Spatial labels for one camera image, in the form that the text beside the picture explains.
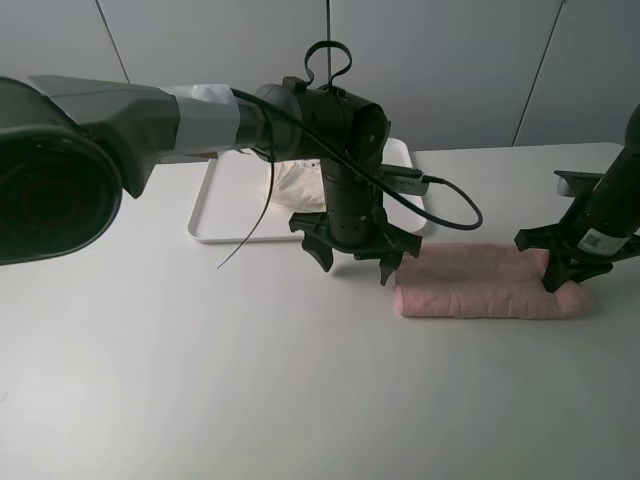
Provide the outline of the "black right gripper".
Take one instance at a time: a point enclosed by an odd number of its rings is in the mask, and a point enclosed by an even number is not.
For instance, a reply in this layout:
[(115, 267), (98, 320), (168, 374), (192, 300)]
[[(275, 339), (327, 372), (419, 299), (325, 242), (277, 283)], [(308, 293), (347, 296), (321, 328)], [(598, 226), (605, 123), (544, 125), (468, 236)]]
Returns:
[(613, 263), (639, 255), (639, 220), (619, 223), (560, 221), (520, 230), (514, 239), (520, 251), (547, 252), (543, 286), (555, 292), (567, 282), (581, 283), (604, 275)]

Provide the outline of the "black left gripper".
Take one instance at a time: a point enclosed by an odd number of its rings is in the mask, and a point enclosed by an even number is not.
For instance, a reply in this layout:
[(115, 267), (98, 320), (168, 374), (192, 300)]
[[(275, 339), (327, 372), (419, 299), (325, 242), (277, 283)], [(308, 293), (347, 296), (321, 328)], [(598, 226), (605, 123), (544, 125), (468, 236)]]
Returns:
[(321, 213), (294, 213), (289, 220), (292, 233), (302, 232), (302, 249), (329, 272), (333, 251), (358, 259), (380, 259), (380, 285), (385, 286), (398, 270), (404, 254), (417, 257), (421, 238), (391, 224), (382, 200), (355, 214), (330, 210)]

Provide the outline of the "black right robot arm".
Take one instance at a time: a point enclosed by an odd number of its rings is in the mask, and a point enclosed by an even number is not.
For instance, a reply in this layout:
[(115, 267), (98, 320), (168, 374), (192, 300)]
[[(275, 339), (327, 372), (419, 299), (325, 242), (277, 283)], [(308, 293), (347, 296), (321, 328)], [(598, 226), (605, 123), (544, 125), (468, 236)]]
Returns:
[(603, 174), (556, 170), (559, 190), (573, 199), (556, 224), (522, 229), (519, 251), (549, 253), (542, 283), (554, 292), (610, 272), (639, 255), (639, 111), (631, 115), (625, 143)]

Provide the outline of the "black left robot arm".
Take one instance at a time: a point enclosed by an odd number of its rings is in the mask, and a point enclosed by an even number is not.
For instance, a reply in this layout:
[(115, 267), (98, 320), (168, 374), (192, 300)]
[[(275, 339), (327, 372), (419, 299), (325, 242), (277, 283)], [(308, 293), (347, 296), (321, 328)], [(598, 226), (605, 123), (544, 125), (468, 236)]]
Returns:
[(378, 262), (383, 278), (420, 238), (383, 206), (417, 171), (383, 164), (382, 108), (333, 86), (287, 77), (250, 95), (224, 85), (184, 93), (43, 75), (1, 81), (1, 261), (74, 253), (113, 223), (124, 195), (139, 197), (165, 156), (250, 149), (275, 163), (316, 159), (326, 209), (296, 213), (292, 231), (324, 270), (335, 252)]

